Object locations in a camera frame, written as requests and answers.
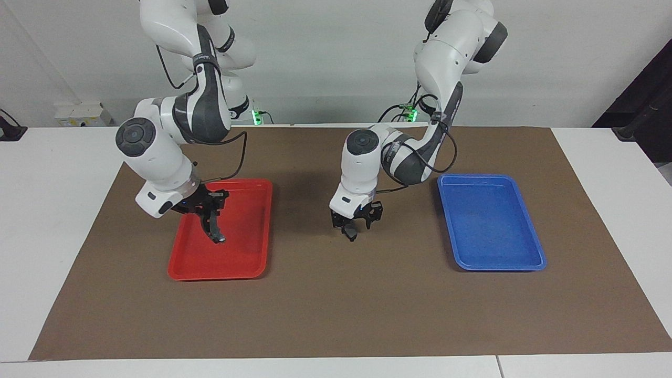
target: power outlet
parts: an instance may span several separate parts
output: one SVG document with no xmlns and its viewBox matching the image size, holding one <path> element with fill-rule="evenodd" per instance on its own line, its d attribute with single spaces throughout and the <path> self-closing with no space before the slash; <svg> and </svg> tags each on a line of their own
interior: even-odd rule
<svg viewBox="0 0 672 378">
<path fill-rule="evenodd" d="M 59 106 L 54 118 L 63 127 L 107 127 L 112 124 L 112 116 L 100 103 Z"/>
</svg>

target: white robot link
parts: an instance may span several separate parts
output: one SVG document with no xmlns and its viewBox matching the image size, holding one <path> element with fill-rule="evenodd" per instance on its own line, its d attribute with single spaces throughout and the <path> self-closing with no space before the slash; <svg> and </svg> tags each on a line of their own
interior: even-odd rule
<svg viewBox="0 0 672 378">
<path fill-rule="evenodd" d="M 231 120 L 245 113 L 249 99 L 229 71 L 251 66 L 256 55 L 252 43 L 236 36 L 224 20 L 227 10 L 226 0 L 141 0 L 144 32 L 157 48 L 182 56 L 196 87 L 181 96 L 141 101 L 116 135 L 124 161 L 146 180 L 136 196 L 138 205 L 155 218 L 170 209 L 195 213 L 214 243 L 225 241 L 217 216 L 228 193 L 209 191 L 179 145 L 238 139 L 224 141 Z"/>
<path fill-rule="evenodd" d="M 446 135 L 454 142 L 449 130 L 462 99 L 460 78 L 477 73 L 508 35 L 493 14 L 490 0 L 436 0 L 431 6 L 425 18 L 429 34 L 414 56 L 417 80 L 428 93 L 423 97 L 437 101 L 422 139 L 380 123 L 347 137 L 341 183 L 329 207 L 333 226 L 350 241 L 357 237 L 354 219 L 365 219 L 369 229 L 382 216 L 382 204 L 373 202 L 381 166 L 400 188 L 424 182 L 431 172 L 446 171 L 433 165 Z"/>
</svg>

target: plastic tray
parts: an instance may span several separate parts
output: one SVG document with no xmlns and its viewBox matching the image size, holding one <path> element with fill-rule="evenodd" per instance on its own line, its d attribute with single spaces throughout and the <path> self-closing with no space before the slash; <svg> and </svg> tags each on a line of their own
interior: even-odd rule
<svg viewBox="0 0 672 378">
<path fill-rule="evenodd" d="M 546 267 L 544 250 L 513 178 L 446 174 L 438 184 L 458 265 L 500 271 Z"/>
<path fill-rule="evenodd" d="M 168 264 L 175 280 L 226 280 L 255 278 L 266 268 L 271 223 L 271 194 L 268 180 L 226 180 L 207 185 L 226 189 L 218 224 L 226 237 L 215 244 L 203 232 L 194 214 L 182 216 Z"/>
</svg>

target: brown mat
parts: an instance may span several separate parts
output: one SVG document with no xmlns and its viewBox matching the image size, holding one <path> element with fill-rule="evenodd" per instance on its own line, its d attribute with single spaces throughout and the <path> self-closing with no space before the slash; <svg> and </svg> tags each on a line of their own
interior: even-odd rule
<svg viewBox="0 0 672 378">
<path fill-rule="evenodd" d="M 259 280 L 172 281 L 179 216 L 145 215 L 134 203 L 142 180 L 124 166 L 30 359 L 672 350 L 550 130 L 454 129 L 454 172 L 517 180 L 548 259 L 534 273 L 459 269 L 435 178 L 381 195 L 383 220 L 349 243 L 328 209 L 348 132 L 250 131 L 241 177 L 267 178 L 275 190 L 271 258 Z M 232 146 L 185 152 L 206 178 L 239 157 Z M 439 165 L 451 153 L 446 145 Z"/>
</svg>

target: green led light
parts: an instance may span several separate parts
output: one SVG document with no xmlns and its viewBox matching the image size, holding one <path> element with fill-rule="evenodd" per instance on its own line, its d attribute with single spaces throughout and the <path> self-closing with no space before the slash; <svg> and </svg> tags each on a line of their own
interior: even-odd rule
<svg viewBox="0 0 672 378">
<path fill-rule="evenodd" d="M 406 115 L 406 122 L 415 122 L 418 118 L 418 111 L 416 109 L 411 110 L 410 114 Z"/>
<path fill-rule="evenodd" d="M 254 125 L 259 126 L 263 124 L 263 117 L 256 110 L 252 110 L 252 119 L 254 120 Z"/>
</svg>

